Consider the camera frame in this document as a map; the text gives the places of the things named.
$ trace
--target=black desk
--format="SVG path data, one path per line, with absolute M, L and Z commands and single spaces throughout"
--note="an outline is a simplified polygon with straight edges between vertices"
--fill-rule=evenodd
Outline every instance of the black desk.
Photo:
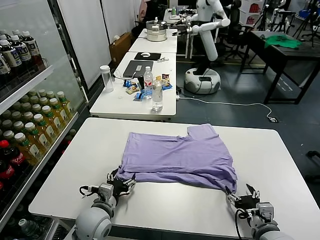
M 315 79 L 316 75 L 320 70 L 320 49 L 311 48 L 310 46 L 306 45 L 306 43 L 302 43 L 298 49 L 292 49 L 287 47 L 280 47 L 280 46 L 268 46 L 265 48 L 266 41 L 261 39 L 261 35 L 264 35 L 266 38 L 272 35 L 278 35 L 279 32 L 274 31 L 251 31 L 247 34 L 247 48 L 245 51 L 244 58 L 241 63 L 240 72 L 243 73 L 244 69 L 261 69 L 263 70 L 263 74 L 266 73 L 268 67 L 270 67 L 275 73 L 276 76 L 269 88 L 269 91 L 264 99 L 264 103 L 267 104 L 269 101 L 276 101 L 276 102 L 294 102 L 294 104 L 298 104 L 300 100 L 305 95 L 306 91 L 308 90 L 309 86 L 311 85 L 312 81 Z M 264 68 L 258 67 L 250 67 L 245 68 L 246 58 L 248 57 L 249 49 L 255 52 L 264 62 Z M 315 68 L 313 69 L 312 73 L 310 74 L 309 78 L 305 82 L 304 86 L 300 87 L 301 92 L 297 98 L 271 98 L 272 93 L 274 92 L 277 83 L 280 79 L 280 76 L 284 74 L 288 77 L 294 84 L 299 86 L 299 84 L 289 76 L 285 71 L 285 67 L 288 61 L 295 60 L 295 61 L 315 61 Z

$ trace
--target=cardboard box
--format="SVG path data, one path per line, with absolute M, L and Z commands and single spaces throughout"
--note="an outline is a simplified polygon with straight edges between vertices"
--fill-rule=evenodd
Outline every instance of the cardboard box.
M 131 47 L 131 33 L 124 33 L 118 40 L 114 41 L 109 46 L 112 63 L 118 66 L 121 60 L 124 58 L 125 54 L 129 51 Z

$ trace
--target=folded shirt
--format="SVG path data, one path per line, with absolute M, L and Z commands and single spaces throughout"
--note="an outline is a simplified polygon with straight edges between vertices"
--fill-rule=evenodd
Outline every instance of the folded shirt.
M 184 183 L 237 190 L 237 175 L 226 145 L 210 124 L 190 126 L 187 136 L 130 132 L 117 177 L 137 182 Z

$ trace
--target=white desk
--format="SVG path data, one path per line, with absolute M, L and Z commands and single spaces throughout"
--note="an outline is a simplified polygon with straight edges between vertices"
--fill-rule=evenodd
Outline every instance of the white desk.
M 131 120 L 87 119 L 29 206 L 36 215 L 74 220 L 92 205 L 95 196 L 79 193 L 83 185 L 98 185 L 121 164 L 131 131 L 185 136 L 190 124 Z M 269 129 L 215 126 L 233 156 L 238 195 L 249 183 L 261 191 L 261 200 L 274 206 L 281 231 L 295 240 L 320 236 L 320 210 L 279 134 Z M 133 193 L 120 199 L 113 224 L 237 236 L 234 212 L 221 190 L 181 183 L 137 183 Z M 251 237 L 246 221 L 239 221 L 242 236 Z
M 149 41 L 147 39 L 146 29 L 143 29 L 138 39 L 130 48 L 129 52 L 149 52 L 149 53 L 177 53 L 178 37 L 172 36 L 172 33 L 177 32 L 177 29 L 167 29 L 167 40 L 165 41 Z
M 136 52 L 127 52 L 115 71 L 117 77 L 122 77 L 127 65 L 136 56 Z M 176 114 L 176 54 L 162 53 L 161 57 L 169 58 L 169 61 L 154 62 L 152 74 L 154 77 L 161 74 L 170 74 L 171 89 L 163 91 L 163 109 L 159 112 L 152 111 L 152 99 L 135 101 L 136 93 L 129 95 L 124 81 L 116 78 L 113 82 L 113 91 L 105 90 L 99 95 L 90 113 L 92 116 L 112 119 L 135 119 L 135 120 L 164 120 Z

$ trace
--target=metal pot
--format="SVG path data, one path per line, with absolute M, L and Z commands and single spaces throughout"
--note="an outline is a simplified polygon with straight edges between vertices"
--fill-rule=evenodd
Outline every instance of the metal pot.
M 155 20 L 146 22 L 146 38 L 152 42 L 160 42 L 167 40 L 167 22 L 160 21 L 156 17 Z

